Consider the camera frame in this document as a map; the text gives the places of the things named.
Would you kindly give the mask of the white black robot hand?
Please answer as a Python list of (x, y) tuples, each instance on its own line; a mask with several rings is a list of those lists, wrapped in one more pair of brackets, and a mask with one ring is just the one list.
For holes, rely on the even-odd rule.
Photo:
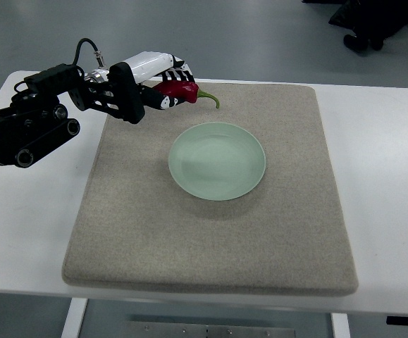
[(158, 89), (144, 85), (146, 81), (154, 77), (160, 78), (161, 84), (171, 81), (194, 82), (190, 67), (184, 60), (172, 54), (143, 51), (126, 59), (125, 62), (132, 70), (142, 103), (145, 106), (166, 110), (185, 102), (177, 94), (164, 94)]

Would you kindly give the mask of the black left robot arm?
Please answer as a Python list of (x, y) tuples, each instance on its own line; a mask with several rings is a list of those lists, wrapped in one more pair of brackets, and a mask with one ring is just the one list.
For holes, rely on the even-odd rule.
[(0, 108), (0, 166), (28, 168), (78, 135), (79, 122), (68, 117), (58, 98), (63, 93), (80, 111), (94, 109), (132, 124), (143, 119), (144, 104), (130, 66), (117, 63), (107, 80), (91, 81), (78, 65), (85, 42), (95, 45), (82, 38), (72, 63), (25, 77), (26, 89), (17, 90), (11, 104)]

